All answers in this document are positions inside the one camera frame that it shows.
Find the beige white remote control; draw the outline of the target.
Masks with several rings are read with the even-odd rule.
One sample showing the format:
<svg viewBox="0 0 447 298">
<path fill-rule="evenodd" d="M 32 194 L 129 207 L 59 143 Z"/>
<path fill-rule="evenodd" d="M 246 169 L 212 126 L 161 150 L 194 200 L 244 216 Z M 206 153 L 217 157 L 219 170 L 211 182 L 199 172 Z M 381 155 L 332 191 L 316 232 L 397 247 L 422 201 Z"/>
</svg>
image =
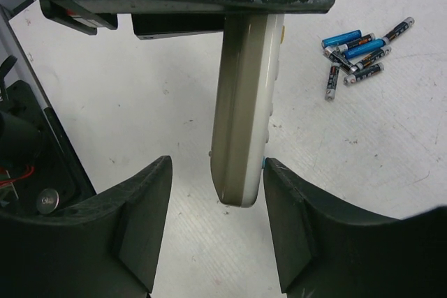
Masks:
<svg viewBox="0 0 447 298">
<path fill-rule="evenodd" d="M 283 14 L 226 18 L 217 85 L 210 172 L 219 201 L 251 207 L 269 141 Z"/>
</svg>

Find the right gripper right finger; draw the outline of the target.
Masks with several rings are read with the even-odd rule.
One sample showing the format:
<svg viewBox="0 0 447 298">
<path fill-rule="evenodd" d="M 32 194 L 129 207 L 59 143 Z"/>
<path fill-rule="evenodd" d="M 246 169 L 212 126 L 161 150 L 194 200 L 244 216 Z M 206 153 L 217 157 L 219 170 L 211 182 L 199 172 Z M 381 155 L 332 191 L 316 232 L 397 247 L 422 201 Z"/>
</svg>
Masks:
<svg viewBox="0 0 447 298">
<path fill-rule="evenodd" d="M 287 297 L 445 297 L 446 208 L 404 219 L 350 204 L 274 158 L 265 200 Z"/>
</svg>

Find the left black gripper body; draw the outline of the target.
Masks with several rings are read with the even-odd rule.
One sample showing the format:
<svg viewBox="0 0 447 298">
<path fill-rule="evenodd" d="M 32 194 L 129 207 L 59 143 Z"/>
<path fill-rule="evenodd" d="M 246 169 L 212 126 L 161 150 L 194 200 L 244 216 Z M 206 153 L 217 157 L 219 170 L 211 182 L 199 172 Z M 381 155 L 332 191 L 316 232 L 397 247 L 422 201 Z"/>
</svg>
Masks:
<svg viewBox="0 0 447 298">
<path fill-rule="evenodd" d="M 116 14 L 92 13 L 72 1 L 60 5 L 40 0 L 40 7 L 45 18 L 89 36 L 95 36 L 99 28 L 116 30 L 118 27 Z"/>
</svg>

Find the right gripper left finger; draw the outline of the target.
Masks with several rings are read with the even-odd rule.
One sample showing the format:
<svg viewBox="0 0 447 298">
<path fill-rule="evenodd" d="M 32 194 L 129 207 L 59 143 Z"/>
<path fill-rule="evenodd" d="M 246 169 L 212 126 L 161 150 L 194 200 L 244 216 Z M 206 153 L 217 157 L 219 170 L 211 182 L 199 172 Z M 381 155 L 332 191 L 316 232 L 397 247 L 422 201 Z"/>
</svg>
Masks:
<svg viewBox="0 0 447 298">
<path fill-rule="evenodd" d="M 1 212 L 2 297 L 149 297 L 171 157 L 51 216 Z"/>
</svg>

